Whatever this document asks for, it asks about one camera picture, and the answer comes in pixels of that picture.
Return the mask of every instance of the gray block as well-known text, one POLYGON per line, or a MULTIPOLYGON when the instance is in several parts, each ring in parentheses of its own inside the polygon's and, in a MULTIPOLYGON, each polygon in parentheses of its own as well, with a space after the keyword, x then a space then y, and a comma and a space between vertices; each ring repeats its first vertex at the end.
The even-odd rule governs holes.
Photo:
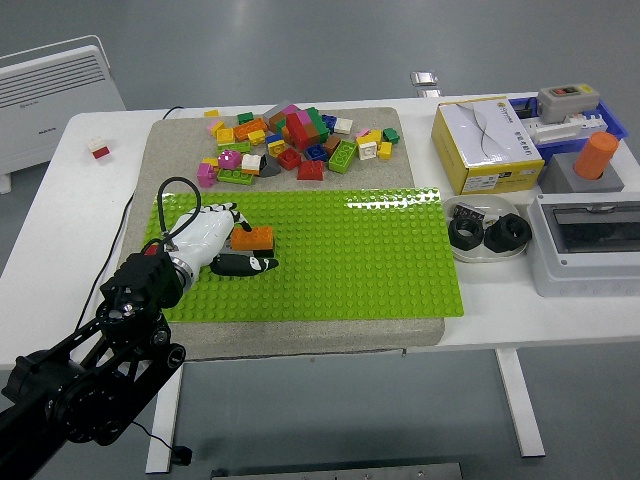
POLYGON ((556 153, 538 180, 542 193, 596 193, 621 192, 624 183, 611 166, 607 165, 597 180, 585 180, 573 171, 579 153, 556 153))

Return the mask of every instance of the table leg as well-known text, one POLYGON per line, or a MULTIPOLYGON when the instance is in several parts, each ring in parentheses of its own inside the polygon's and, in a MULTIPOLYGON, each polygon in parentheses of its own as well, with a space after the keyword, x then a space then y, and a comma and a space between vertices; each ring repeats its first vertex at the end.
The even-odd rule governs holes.
POLYGON ((527 384, 520 367, 518 352, 515 348, 498 348, 496 349, 496 358, 520 445, 520 455, 523 457, 544 457, 544 447, 527 391, 527 384))
MULTIPOLYGON (((173 445, 173 433, 178 414, 178 400, 182 383, 182 365, 171 376, 169 381, 158 392, 156 413, 153 418, 152 434, 162 438, 169 445, 173 445)), ((149 439, 149 453, 145 473, 167 473, 171 461, 171 450, 155 438, 149 439)))

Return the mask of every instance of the pink lego brick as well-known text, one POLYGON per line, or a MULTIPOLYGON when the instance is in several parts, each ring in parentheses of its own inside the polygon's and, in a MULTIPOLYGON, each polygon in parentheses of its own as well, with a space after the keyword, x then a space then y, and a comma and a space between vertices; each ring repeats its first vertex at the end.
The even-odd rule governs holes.
POLYGON ((298 107, 296 107, 295 105, 291 104, 288 107, 285 107, 282 109, 282 113, 284 113, 285 115, 289 114, 289 113, 294 113, 297 112, 298 110, 300 110, 298 107))
POLYGON ((198 166, 198 185, 200 188, 210 188, 216 182, 216 172, 210 163, 201 163, 198 166))
POLYGON ((309 125, 310 123, 313 123, 306 110, 300 110, 296 113, 296 115, 298 115, 298 118, 303 125, 309 125))
POLYGON ((218 157, 218 166, 226 170, 235 170, 242 163, 242 155, 235 150, 225 150, 218 157))

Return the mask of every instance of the black wire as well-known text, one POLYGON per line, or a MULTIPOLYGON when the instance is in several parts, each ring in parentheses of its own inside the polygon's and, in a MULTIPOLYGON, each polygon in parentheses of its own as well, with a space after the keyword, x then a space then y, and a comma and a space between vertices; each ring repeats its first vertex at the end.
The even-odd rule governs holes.
POLYGON ((89 291, 89 296, 87 297, 87 300, 84 302, 84 307, 82 307, 82 313, 80 314, 80 318, 78 318, 78 322, 76 323, 75 330, 78 330, 80 328, 80 324, 82 323, 82 319, 84 318, 84 314, 87 312, 87 307, 89 306, 89 301, 91 300, 91 296, 93 295, 93 291, 96 288, 96 285, 98 284, 98 280, 100 280, 100 277, 102 276, 104 271, 107 269, 107 265, 109 264, 109 261, 111 260, 111 256, 113 255, 113 252, 116 249, 116 244, 118 243, 118 237, 120 236, 120 233, 122 232, 122 227, 124 226, 124 221, 127 218, 127 210, 129 208, 129 206, 131 205, 132 201, 133 201, 133 194, 131 194, 131 197, 129 198, 129 201, 124 206, 124 210, 122 211, 122 218, 120 219, 120 225, 118 226, 118 231, 116 232, 116 236, 113 237, 113 242, 111 243, 111 248, 109 249, 109 255, 107 256, 107 259, 105 260, 104 265, 102 265, 102 268, 100 269, 100 272, 98 272, 98 275, 96 276, 96 279, 93 281, 93 285, 91 285, 91 290, 89 291))
POLYGON ((170 108, 169 111, 164 114, 164 117, 162 117, 162 119, 165 120, 171 112, 173 112, 174 110, 177 110, 178 108, 184 108, 184 107, 177 106, 177 107, 170 108))
POLYGON ((158 440, 158 441, 162 442, 162 443, 163 443, 163 445, 164 445, 165 447, 167 447, 169 450, 171 450, 173 453, 176 453, 176 454, 177 454, 177 453, 179 453, 179 452, 177 452, 176 450, 174 450, 174 448, 173 448, 171 445, 169 445, 167 442, 165 442, 162 438, 160 438, 160 437, 158 437, 157 435, 154 435, 153 433, 149 432, 149 430, 147 430, 147 429, 144 427, 144 425, 142 425, 142 424, 140 424, 140 423, 138 423, 138 422, 136 422, 136 421, 133 421, 133 422, 131 422, 131 423, 133 423, 134 425, 137 425, 138 427, 140 427, 142 430, 144 430, 144 433, 146 433, 147 435, 149 435, 151 438, 155 438, 156 440, 158 440))
POLYGON ((200 209, 202 208, 202 197, 200 196, 200 192, 198 191, 198 187, 196 187, 195 184, 191 180, 188 180, 188 179, 183 178, 183 177, 170 177, 170 178, 167 178, 164 182, 162 182, 162 185, 160 185, 160 188, 158 189, 158 196, 156 198, 156 201, 157 201, 157 205, 158 205, 158 220, 160 222, 160 231, 164 235, 163 240, 160 242, 161 245, 164 245, 169 240, 171 240, 172 238, 176 237, 181 232, 183 232, 184 229, 187 228, 189 225, 191 225, 193 223, 193 221, 196 219, 196 217, 198 216, 198 214, 200 213, 200 209), (164 194, 164 189, 167 187, 167 185, 169 185, 170 183, 173 183, 173 182, 186 183, 187 185, 189 185, 189 187, 191 187, 191 189, 193 190, 193 193, 195 193, 195 195, 196 195, 196 209, 193 212, 193 215, 191 215, 191 217, 189 217, 187 219, 187 221, 184 222, 174 232, 165 233, 165 232, 167 232, 167 225, 166 225, 165 220, 164 220, 164 208, 162 206, 162 195, 164 194))

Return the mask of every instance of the white and yellow box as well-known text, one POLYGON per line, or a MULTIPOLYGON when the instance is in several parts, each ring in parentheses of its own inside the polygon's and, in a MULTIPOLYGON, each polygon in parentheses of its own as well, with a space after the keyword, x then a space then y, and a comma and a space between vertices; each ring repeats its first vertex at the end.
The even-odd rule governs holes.
POLYGON ((544 166, 506 97, 440 104, 431 138, 456 195, 527 190, 544 166))

